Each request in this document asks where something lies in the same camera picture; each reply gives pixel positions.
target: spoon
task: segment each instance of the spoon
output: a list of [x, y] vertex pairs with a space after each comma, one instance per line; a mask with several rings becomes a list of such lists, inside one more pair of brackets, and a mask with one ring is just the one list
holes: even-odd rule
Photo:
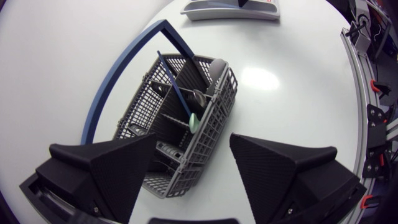
[[207, 91], [206, 91], [207, 95], [213, 95], [214, 94], [217, 80], [223, 74], [225, 66], [226, 66], [226, 62], [223, 59], [220, 59], [220, 58], [214, 59], [211, 62], [210, 66], [209, 66], [209, 75], [210, 75], [210, 78], [211, 78], [211, 80], [213, 82], [211, 83], [209, 88], [207, 88]]
[[193, 96], [195, 97], [195, 100], [202, 108], [206, 108], [207, 104], [206, 97], [200, 90], [193, 90]]
[[184, 107], [185, 111], [187, 112], [187, 114], [189, 116], [189, 129], [192, 134], [195, 134], [195, 132], [199, 128], [200, 120], [198, 119], [198, 117], [196, 116], [195, 113], [191, 113], [191, 111], [189, 110], [187, 102], [185, 102], [184, 98], [182, 97], [180, 88], [177, 86], [177, 83], [175, 82], [174, 77], [173, 77], [172, 73], [170, 72], [169, 67], [167, 66], [166, 61], [164, 60], [162, 54], [159, 51], [157, 51], [157, 54], [159, 55], [159, 59], [162, 62], [163, 67], [166, 69], [166, 74], [169, 76], [174, 90], [177, 92], [177, 95], [180, 98], [182, 106]]

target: basket handle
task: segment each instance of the basket handle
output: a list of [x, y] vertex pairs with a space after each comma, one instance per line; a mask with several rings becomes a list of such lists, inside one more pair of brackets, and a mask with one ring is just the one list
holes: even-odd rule
[[140, 51], [140, 49], [159, 31], [168, 38], [168, 40], [184, 57], [193, 58], [193, 52], [188, 47], [187, 43], [185, 43], [182, 37], [167, 20], [159, 20], [144, 30], [127, 46], [115, 61], [111, 70], [105, 76], [105, 79], [99, 87], [88, 112], [85, 127], [83, 128], [83, 134], [81, 135], [81, 144], [93, 143], [98, 120], [100, 119], [102, 109], [104, 108], [105, 102], [108, 99], [113, 86], [138, 51]]

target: gray container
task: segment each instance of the gray container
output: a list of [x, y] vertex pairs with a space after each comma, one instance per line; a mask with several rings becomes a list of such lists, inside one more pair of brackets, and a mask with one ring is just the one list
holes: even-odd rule
[[213, 59], [163, 56], [190, 109], [201, 119], [198, 131], [189, 131], [189, 117], [158, 58], [144, 76], [114, 135], [114, 139], [124, 139], [156, 133], [157, 151], [143, 187], [159, 198], [183, 196], [197, 183], [234, 105], [238, 85], [228, 67], [214, 95], [206, 97], [207, 107], [197, 107], [192, 90], [206, 92], [211, 85], [208, 69]]

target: blue handle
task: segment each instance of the blue handle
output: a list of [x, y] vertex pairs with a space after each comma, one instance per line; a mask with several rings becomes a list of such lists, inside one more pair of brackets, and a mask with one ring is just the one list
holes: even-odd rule
[[172, 82], [172, 85], [174, 87], [174, 90], [177, 92], [177, 95], [180, 98], [182, 106], [185, 108], [185, 111], [187, 112], [188, 117], [190, 118], [191, 117], [191, 111], [189, 110], [189, 107], [188, 107], [187, 103], [185, 102], [184, 97], [182, 97], [180, 88], [176, 84], [176, 82], [174, 80], [174, 77], [173, 77], [172, 73], [170, 72], [169, 66], [167, 66], [167, 64], [166, 64], [162, 54], [160, 53], [160, 51], [157, 51], [157, 54], [159, 55], [159, 58], [160, 58], [160, 61], [163, 64], [163, 67], [166, 69], [166, 74], [169, 76], [170, 81]]
[[100, 119], [102, 109], [108, 99], [112, 88], [124, 69], [140, 51], [140, 49], [159, 31], [168, 38], [174, 47], [186, 58], [193, 58], [193, 52], [188, 47], [187, 43], [177, 33], [177, 31], [170, 25], [167, 20], [160, 20], [152, 24], [144, 30], [138, 37], [136, 37], [123, 51], [119, 58], [115, 61], [111, 70], [106, 75], [102, 82], [88, 112], [83, 134], [81, 135], [81, 144], [93, 143], [95, 129]]

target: round table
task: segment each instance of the round table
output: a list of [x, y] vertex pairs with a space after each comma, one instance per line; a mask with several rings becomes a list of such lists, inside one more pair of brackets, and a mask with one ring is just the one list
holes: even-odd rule
[[[142, 189], [130, 221], [237, 218], [254, 223], [231, 149], [231, 133], [305, 147], [334, 146], [354, 169], [358, 106], [353, 73], [340, 38], [344, 17], [319, 0], [280, 0], [280, 20], [189, 21], [175, 0], [150, 22], [167, 19], [196, 55], [222, 58], [238, 79], [234, 108], [198, 184], [183, 197], [159, 199]], [[94, 142], [110, 140], [142, 76], [157, 58], [177, 52], [158, 34], [134, 57], [111, 92]]]

